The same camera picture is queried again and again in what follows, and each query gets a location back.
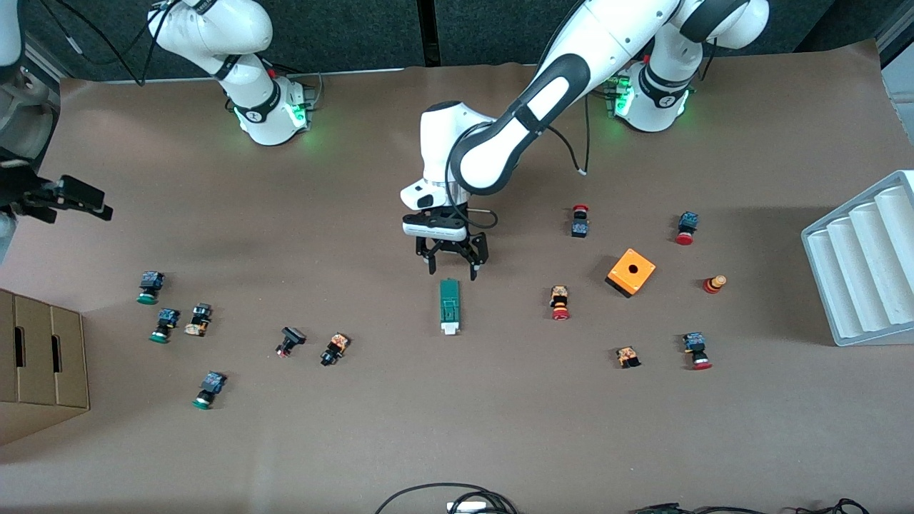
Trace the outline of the grey round machine base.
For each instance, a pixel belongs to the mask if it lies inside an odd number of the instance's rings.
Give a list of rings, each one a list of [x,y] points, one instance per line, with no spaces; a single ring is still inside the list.
[[[25,66],[0,83],[0,161],[40,165],[59,120],[59,101]]]

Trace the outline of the black square push button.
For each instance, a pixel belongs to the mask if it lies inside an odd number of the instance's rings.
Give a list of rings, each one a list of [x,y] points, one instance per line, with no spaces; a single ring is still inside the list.
[[[301,332],[301,330],[294,328],[293,326],[284,326],[281,329],[281,334],[283,334],[283,342],[275,348],[276,354],[280,358],[288,358],[293,352],[293,349],[299,345],[303,345],[307,341],[307,336]]]

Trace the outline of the green load switch white lever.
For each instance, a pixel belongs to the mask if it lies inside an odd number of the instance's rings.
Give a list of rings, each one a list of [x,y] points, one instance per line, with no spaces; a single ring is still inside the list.
[[[461,329],[461,301],[459,282],[453,278],[441,280],[438,285],[441,332],[454,336]]]

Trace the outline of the aluminium frame bar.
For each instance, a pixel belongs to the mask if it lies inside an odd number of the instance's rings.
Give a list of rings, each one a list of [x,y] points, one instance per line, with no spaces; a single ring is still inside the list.
[[[914,41],[914,17],[885,23],[878,30],[875,41],[880,67],[884,69]]]
[[[23,35],[25,42],[25,57],[27,61],[41,69],[50,79],[57,84],[64,78],[71,77],[68,69],[47,49],[40,44],[29,32]]]

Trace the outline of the brown cardboard box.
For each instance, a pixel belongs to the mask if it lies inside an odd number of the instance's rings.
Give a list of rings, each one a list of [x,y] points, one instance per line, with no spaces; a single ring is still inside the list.
[[[81,314],[0,288],[0,447],[89,409]]]

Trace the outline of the green push button blue block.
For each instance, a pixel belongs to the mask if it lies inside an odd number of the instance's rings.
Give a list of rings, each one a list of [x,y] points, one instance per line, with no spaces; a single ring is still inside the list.
[[[216,371],[209,371],[201,383],[201,390],[193,400],[192,406],[200,410],[208,410],[214,403],[216,396],[221,393],[226,384],[225,374]]]
[[[149,336],[150,341],[167,344],[171,331],[179,324],[181,312],[172,308],[163,308],[158,312],[156,328]]]
[[[137,302],[141,305],[156,305],[160,290],[164,286],[164,274],[156,271],[144,272],[139,284],[140,293]]]

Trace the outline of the black switch orange block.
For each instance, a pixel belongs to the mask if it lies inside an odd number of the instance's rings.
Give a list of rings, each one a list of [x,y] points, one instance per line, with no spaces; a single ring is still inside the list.
[[[321,356],[321,364],[323,366],[332,366],[336,364],[336,362],[345,355],[346,349],[349,348],[350,344],[351,339],[345,334],[336,333],[331,336],[326,350]]]

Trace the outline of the orange button enclosure box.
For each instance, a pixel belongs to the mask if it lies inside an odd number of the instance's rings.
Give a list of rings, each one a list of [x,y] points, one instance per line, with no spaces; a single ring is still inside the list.
[[[655,270],[656,265],[652,261],[633,248],[627,248],[619,261],[608,270],[605,283],[623,297],[631,298],[643,289]]]

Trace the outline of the white ridged plastic tray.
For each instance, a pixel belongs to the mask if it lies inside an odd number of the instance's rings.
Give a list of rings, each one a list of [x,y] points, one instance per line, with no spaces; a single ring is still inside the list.
[[[837,347],[914,346],[914,169],[839,205],[802,242]]]

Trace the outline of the black divider post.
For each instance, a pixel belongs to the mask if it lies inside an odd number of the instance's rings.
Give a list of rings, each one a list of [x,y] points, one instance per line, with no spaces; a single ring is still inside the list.
[[[421,45],[426,67],[440,67],[441,55],[438,46],[436,0],[416,0],[418,22],[420,22]]]

